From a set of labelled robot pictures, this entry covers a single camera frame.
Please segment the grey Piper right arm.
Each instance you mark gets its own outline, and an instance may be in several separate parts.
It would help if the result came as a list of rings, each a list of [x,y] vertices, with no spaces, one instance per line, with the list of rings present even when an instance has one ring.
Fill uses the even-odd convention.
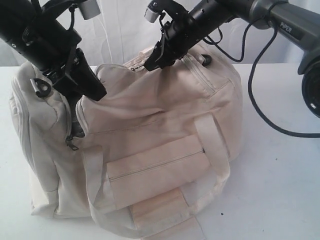
[[[154,23],[168,14],[161,39],[144,63],[148,71],[171,66],[222,24],[240,18],[260,30],[273,28],[304,55],[297,73],[303,76],[302,96],[320,115],[320,15],[287,0],[201,0],[191,11],[173,0],[152,0],[144,17]]]

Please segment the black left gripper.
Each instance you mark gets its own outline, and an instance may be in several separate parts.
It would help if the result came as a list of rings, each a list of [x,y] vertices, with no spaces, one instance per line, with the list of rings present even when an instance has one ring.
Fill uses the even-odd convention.
[[[107,91],[77,48],[81,40],[73,28],[64,28],[56,19],[35,14],[22,19],[21,55],[64,96],[75,92],[99,101]]]

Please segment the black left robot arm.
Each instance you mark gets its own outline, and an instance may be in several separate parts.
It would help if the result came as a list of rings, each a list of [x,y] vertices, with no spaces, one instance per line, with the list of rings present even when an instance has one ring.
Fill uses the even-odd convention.
[[[99,101],[107,91],[77,47],[82,38],[74,29],[75,9],[84,20],[101,11],[95,0],[0,2],[0,38],[38,68],[64,96],[72,93]]]

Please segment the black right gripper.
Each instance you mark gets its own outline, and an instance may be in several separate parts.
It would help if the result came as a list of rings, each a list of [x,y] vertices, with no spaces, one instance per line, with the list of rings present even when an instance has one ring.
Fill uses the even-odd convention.
[[[181,20],[172,20],[164,27],[164,34],[143,66],[149,72],[172,66],[195,44],[213,30],[213,18],[203,9],[190,11]]]

